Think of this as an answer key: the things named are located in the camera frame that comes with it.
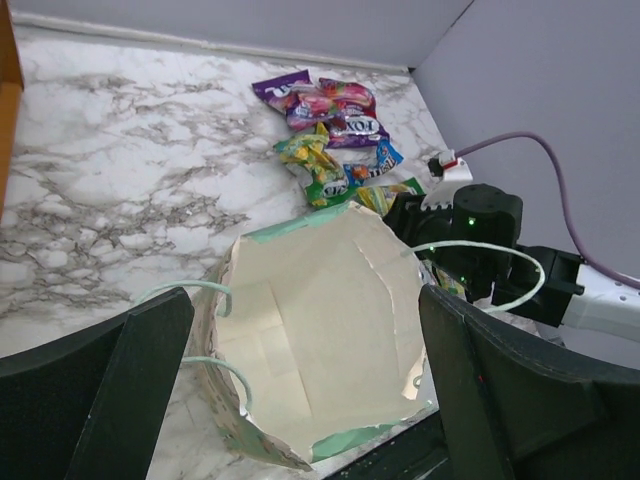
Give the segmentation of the blue M&M's candy packet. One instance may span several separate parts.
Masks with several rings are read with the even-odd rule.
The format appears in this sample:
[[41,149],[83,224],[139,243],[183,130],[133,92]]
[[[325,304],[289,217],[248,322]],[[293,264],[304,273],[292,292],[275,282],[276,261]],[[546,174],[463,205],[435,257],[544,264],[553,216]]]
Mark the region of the blue M&M's candy packet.
[[368,180],[380,177],[404,161],[404,157],[388,139],[382,139],[376,147],[376,162],[373,165],[348,163],[343,166],[349,184],[361,187]]

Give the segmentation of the green illustrated paper bag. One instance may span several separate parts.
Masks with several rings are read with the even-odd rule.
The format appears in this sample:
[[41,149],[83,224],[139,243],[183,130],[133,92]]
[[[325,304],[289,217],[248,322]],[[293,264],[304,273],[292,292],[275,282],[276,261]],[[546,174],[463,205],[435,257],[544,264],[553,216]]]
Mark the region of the green illustrated paper bag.
[[240,236],[182,281],[194,318],[151,476],[212,475],[225,450],[308,471],[433,413],[428,282],[353,202]]

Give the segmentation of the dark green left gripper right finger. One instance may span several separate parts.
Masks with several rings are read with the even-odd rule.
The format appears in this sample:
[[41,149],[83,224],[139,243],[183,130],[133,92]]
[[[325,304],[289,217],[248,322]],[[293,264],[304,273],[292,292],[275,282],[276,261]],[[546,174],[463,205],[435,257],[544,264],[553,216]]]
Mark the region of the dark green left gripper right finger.
[[545,341],[437,286],[423,286],[418,304],[455,478],[638,478],[638,371]]

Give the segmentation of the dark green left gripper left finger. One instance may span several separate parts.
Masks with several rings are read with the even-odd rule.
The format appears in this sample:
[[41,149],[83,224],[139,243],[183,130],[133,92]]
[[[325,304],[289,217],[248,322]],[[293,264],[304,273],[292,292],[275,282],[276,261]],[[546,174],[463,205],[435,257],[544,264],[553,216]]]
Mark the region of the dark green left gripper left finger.
[[2,478],[145,478],[193,317],[174,288],[3,357]]

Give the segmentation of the purple Fox's candy bag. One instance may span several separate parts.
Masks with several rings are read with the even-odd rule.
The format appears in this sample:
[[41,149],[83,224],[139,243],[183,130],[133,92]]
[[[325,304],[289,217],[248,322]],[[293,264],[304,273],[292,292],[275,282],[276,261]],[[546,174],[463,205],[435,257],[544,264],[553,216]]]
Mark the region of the purple Fox's candy bag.
[[296,114],[301,120],[322,123],[332,149],[375,147],[390,135],[377,116],[372,91],[357,82],[320,77],[312,90],[298,93]]

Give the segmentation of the yellow green snack bag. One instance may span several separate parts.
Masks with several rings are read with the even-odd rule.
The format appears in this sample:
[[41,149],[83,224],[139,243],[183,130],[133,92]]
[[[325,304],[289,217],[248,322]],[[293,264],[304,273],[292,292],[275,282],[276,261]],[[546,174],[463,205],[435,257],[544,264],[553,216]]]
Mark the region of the yellow green snack bag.
[[416,178],[382,186],[358,187],[352,200],[384,217],[399,194],[423,195],[424,190]]

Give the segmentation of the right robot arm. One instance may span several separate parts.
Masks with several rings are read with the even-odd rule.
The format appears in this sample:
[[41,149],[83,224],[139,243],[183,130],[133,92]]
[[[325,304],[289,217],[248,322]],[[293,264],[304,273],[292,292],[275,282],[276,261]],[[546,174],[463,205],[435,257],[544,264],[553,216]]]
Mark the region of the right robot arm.
[[419,259],[461,286],[468,302],[545,324],[639,339],[639,293],[581,255],[519,244],[523,202],[487,184],[445,205],[399,194],[384,223]]

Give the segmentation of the green Fox's candy bag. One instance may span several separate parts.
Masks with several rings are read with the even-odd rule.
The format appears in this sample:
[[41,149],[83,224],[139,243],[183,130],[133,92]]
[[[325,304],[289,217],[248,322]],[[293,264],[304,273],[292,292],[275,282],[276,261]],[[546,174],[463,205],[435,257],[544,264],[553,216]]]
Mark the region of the green Fox's candy bag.
[[446,290],[451,295],[457,296],[463,300],[466,299],[466,293],[463,286],[452,279],[443,270],[437,268],[432,262],[428,260],[421,261],[420,275],[424,284],[438,286]]

